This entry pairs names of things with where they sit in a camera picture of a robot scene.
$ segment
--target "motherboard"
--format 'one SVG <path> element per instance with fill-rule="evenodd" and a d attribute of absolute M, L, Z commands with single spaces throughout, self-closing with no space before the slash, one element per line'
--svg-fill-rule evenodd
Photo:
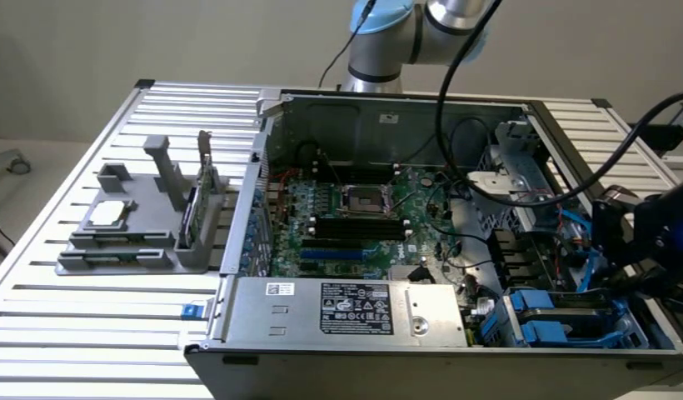
<path fill-rule="evenodd" d="M 359 178 L 335 169 L 327 179 L 302 170 L 281 179 L 271 275 L 404 278 L 420 263 L 442 262 L 454 240 L 430 225 L 452 231 L 446 192 L 434 190 L 438 171 L 390 169 Z"/>

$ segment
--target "white label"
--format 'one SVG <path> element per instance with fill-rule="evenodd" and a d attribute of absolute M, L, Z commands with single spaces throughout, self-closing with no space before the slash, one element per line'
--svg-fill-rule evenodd
<path fill-rule="evenodd" d="M 380 114 L 379 115 L 379 123 L 399 123 L 399 115 L 398 114 Z"/>
<path fill-rule="evenodd" d="M 294 296 L 295 295 L 295 283 L 293 282 L 282 282 L 282 283 L 269 283 L 267 288 L 265 289 L 265 294 L 269 296 Z"/>

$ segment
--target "warning label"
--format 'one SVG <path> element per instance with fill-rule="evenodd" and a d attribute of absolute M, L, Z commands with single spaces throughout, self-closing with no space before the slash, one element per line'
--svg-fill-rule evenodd
<path fill-rule="evenodd" d="M 335 335 L 392 335 L 388 285 L 322 283 L 319 329 Z"/>

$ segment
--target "metal frame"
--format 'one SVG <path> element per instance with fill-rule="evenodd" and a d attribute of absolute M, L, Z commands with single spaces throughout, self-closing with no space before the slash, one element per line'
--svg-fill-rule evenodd
<path fill-rule="evenodd" d="M 0 267 L 0 398 L 211 398 L 182 352 L 183 345 L 205 339 L 210 327 L 178 316 L 182 304 L 221 298 L 231 290 L 218 275 L 221 259 L 213 259 L 217 268 L 207 274 L 155 277 L 58 277 L 54 262 L 65 247 L 59 241 L 77 228 L 97 191 L 94 172 L 102 162 L 121 161 L 134 173 L 154 171 L 145 152 L 139 158 L 147 134 L 171 134 L 171 158 L 187 173 L 190 156 L 198 165 L 197 137 L 189 132 L 194 126 L 195 133 L 213 130 L 214 151 L 222 152 L 214 156 L 218 170 L 231 176 L 238 191 L 262 128 L 255 117 L 259 92 L 259 87 L 157 82 L 130 93 Z M 420 95 L 432 100 L 428 93 Z M 512 104 L 542 101 L 591 169 L 623 138 L 615 121 L 588 100 L 472 97 Z M 559 170 L 552 164 L 550 168 L 563 184 Z M 670 187 L 638 151 L 626 155 L 602 183 L 616 181 L 642 196 Z M 235 197 L 231 193 L 225 205 L 217 258 Z M 594 361 L 587 359 L 583 368 L 600 370 L 603 361 Z M 556 361 L 542 368 L 554 373 Z"/>

